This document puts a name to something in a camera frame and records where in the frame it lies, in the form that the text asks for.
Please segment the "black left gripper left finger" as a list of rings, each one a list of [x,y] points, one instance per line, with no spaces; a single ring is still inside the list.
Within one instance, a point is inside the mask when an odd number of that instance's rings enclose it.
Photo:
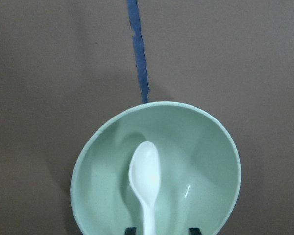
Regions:
[[[125,230],[125,235],[136,235],[136,227],[127,227]]]

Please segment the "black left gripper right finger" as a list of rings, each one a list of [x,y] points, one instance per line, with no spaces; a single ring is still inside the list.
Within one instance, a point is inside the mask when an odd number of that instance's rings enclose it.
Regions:
[[[189,235],[201,235],[199,228],[189,228]]]

